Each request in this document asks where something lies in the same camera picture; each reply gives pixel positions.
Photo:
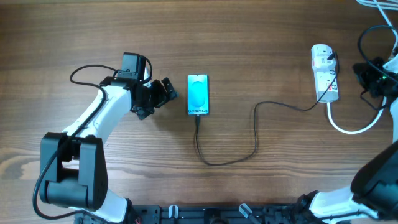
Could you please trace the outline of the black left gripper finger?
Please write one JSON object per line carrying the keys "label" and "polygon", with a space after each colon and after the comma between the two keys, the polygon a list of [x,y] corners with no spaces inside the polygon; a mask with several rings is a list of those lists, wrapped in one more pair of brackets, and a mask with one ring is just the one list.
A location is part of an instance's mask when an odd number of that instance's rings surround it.
{"label": "black left gripper finger", "polygon": [[175,88],[167,77],[162,80],[162,84],[164,85],[164,88],[166,90],[168,100],[173,100],[178,97],[178,93],[175,91]]}
{"label": "black left gripper finger", "polygon": [[151,83],[151,101],[155,108],[160,108],[169,101],[167,91],[159,80]]}

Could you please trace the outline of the white power strip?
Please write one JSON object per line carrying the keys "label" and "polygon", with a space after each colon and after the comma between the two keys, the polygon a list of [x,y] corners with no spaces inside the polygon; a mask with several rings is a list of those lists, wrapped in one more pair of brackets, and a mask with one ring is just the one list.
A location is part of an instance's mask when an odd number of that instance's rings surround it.
{"label": "white power strip", "polygon": [[311,48],[315,93],[320,103],[331,103],[339,98],[336,81],[336,58],[332,48],[326,44],[315,44]]}

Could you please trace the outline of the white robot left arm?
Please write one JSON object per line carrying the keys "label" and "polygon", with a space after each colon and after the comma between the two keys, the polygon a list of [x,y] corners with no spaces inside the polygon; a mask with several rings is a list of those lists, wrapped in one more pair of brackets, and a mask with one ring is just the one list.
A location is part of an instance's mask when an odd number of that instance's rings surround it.
{"label": "white robot left arm", "polygon": [[128,112],[143,120],[178,96],[168,78],[154,80],[152,72],[147,57],[125,52],[121,68],[94,86],[98,95],[85,112],[62,132],[42,138],[40,174],[32,195],[39,217],[142,223],[132,202],[108,187],[104,144]]}

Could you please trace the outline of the smartphone with teal screen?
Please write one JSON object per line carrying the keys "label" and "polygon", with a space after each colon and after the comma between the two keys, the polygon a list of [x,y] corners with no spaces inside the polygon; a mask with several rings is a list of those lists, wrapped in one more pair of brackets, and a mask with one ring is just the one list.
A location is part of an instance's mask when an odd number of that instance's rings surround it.
{"label": "smartphone with teal screen", "polygon": [[187,113],[188,115],[208,115],[210,113],[207,74],[188,75]]}

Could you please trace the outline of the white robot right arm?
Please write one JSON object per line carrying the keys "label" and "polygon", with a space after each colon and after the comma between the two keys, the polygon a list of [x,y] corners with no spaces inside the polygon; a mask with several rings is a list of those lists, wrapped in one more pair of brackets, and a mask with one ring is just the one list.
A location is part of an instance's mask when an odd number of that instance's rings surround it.
{"label": "white robot right arm", "polygon": [[366,92],[386,97],[393,121],[392,144],[360,168],[349,187],[301,196],[291,211],[292,223],[397,219],[397,67],[376,57],[354,64],[353,70]]}

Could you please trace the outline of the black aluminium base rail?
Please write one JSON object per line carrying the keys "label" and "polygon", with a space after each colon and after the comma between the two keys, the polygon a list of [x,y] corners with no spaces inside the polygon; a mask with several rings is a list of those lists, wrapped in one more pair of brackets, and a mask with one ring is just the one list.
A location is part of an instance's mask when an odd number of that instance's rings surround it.
{"label": "black aluminium base rail", "polygon": [[185,207],[170,205],[133,205],[126,223],[132,224],[212,224],[212,223],[310,223],[294,211],[292,204],[265,206]]}

